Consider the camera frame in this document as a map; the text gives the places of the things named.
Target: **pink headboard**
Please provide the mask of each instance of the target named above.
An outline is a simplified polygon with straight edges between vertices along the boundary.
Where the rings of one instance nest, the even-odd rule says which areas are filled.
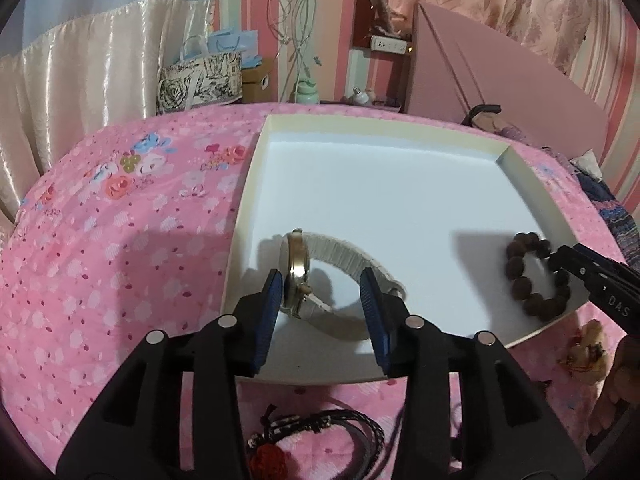
[[[546,60],[481,23],[431,4],[415,6],[409,114],[461,123],[469,109],[499,104],[529,139],[567,157],[600,158],[607,116]]]

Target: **watch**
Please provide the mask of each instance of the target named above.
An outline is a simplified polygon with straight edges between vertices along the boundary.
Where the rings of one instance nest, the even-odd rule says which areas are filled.
[[[366,322],[341,316],[331,305],[313,294],[308,282],[309,261],[320,260],[337,267],[356,282],[366,267],[371,267],[382,292],[403,300],[406,291],[382,264],[355,245],[331,236],[303,233],[294,229],[282,239],[279,269],[284,279],[284,298],[280,310],[290,317],[302,319],[336,339],[369,339]]]

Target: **wall outlet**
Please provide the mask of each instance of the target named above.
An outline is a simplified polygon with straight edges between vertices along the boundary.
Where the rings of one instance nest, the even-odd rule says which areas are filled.
[[[371,49],[380,52],[390,52],[392,54],[406,54],[407,43],[405,40],[397,38],[387,38],[386,36],[372,36]]]

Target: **hand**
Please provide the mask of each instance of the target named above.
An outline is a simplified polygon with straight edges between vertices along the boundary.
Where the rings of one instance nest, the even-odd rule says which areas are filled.
[[[626,336],[616,349],[611,371],[591,412],[591,434],[598,434],[612,425],[619,400],[626,400],[632,405],[640,404],[639,366],[640,342]]]

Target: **gold watch case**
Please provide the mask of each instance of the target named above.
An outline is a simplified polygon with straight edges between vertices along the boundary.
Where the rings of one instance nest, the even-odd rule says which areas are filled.
[[[281,310],[293,317],[302,302],[311,294],[308,285],[309,251],[302,237],[302,229],[294,229],[282,239],[280,245],[279,270],[284,280],[284,300]]]

